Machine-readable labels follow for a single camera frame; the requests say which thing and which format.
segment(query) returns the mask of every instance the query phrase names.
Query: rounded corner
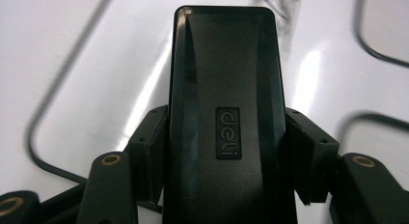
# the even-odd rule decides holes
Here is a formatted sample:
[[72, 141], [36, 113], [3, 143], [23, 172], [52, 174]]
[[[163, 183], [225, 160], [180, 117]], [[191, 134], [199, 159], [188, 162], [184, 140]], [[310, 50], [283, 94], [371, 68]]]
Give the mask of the rounded corner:
[[263, 15], [270, 15], [271, 17], [273, 17], [274, 20], [276, 20], [276, 15], [274, 14], [274, 12], [272, 10], [270, 10], [267, 7], [259, 7], [259, 11], [261, 14]]
[[186, 12], [191, 9], [190, 7], [191, 6], [189, 6], [189, 5], [182, 5], [182, 6], [178, 7], [175, 10], [175, 16], [178, 16], [180, 14], [186, 14]]

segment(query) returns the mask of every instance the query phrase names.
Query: white surface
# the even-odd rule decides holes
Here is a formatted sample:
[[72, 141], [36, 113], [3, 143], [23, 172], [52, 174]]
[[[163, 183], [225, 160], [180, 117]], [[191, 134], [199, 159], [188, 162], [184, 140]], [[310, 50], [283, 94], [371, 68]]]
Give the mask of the white surface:
[[379, 53], [409, 62], [409, 0], [366, 0], [362, 37]]
[[[98, 1], [0, 0], [0, 194], [30, 189], [45, 200], [73, 186], [31, 163], [23, 134]], [[336, 138], [342, 122], [359, 111], [409, 121], [409, 69], [374, 59], [358, 45], [352, 33], [356, 1], [301, 1], [293, 37], [281, 52], [286, 106]], [[41, 157], [88, 175], [97, 155], [123, 147], [145, 113], [167, 103], [175, 9], [254, 2], [112, 0], [41, 123], [36, 141]], [[367, 127], [353, 129], [343, 150], [355, 151], [356, 143], [369, 138], [371, 148], [385, 143], [368, 135]], [[396, 138], [407, 146], [406, 138]], [[379, 153], [362, 148], [356, 151]], [[409, 153], [398, 151], [383, 148], [382, 160], [405, 162]], [[396, 170], [407, 184], [408, 171]], [[326, 223], [326, 205], [297, 205], [299, 223]], [[160, 223], [159, 215], [140, 213], [141, 223]]]

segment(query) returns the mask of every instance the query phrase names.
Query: brass insert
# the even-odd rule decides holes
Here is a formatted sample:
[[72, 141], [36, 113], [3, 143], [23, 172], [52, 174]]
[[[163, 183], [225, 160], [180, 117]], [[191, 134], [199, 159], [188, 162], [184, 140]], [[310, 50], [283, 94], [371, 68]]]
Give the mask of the brass insert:
[[121, 160], [121, 157], [120, 157], [119, 155], [117, 155], [117, 154], [110, 154], [110, 155], [105, 156], [105, 157], [101, 160], [101, 163], [102, 163], [103, 165], [109, 166], [109, 165], [113, 165], [113, 164], [116, 164], [116, 163], [120, 162], [120, 160]]
[[19, 207], [21, 207], [21, 205], [23, 204], [24, 199], [20, 198], [20, 197], [11, 197], [8, 198], [4, 201], [0, 202], [0, 206], [7, 204], [7, 203], [14, 203], [12, 206], [6, 208], [5, 210], [0, 210], [0, 216], [4, 216], [6, 214], [9, 214], [15, 210], [17, 210]]
[[364, 167], [371, 168], [375, 166], [375, 163], [371, 159], [368, 159], [360, 155], [355, 155], [354, 157], [352, 157], [352, 159], [355, 161], [355, 163]]

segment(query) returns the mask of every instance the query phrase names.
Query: screw hole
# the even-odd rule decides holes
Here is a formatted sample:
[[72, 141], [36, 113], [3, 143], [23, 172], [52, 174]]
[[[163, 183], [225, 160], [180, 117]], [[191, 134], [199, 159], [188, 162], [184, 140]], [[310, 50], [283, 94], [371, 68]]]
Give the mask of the screw hole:
[[369, 158], [360, 156], [360, 155], [355, 155], [352, 157], [352, 159], [355, 161], [355, 163], [360, 164], [361, 166], [371, 168], [375, 166], [375, 162], [370, 160]]
[[110, 154], [110, 155], [105, 156], [105, 157], [101, 160], [101, 163], [102, 163], [103, 165], [110, 166], [110, 165], [113, 165], [113, 164], [116, 164], [116, 163], [120, 162], [120, 160], [121, 160], [121, 156], [120, 156], [120, 155], [118, 155], [118, 154]]
[[15, 210], [21, 207], [23, 202], [24, 199], [20, 197], [12, 197], [4, 201], [0, 201], [0, 217], [11, 212], [14, 212]]

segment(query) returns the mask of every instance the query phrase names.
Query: dell logo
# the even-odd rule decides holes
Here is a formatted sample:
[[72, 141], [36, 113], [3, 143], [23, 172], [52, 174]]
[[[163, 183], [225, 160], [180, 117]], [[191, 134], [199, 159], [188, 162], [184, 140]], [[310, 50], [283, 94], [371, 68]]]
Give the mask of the dell logo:
[[240, 116], [237, 107], [216, 109], [216, 157], [241, 159]]

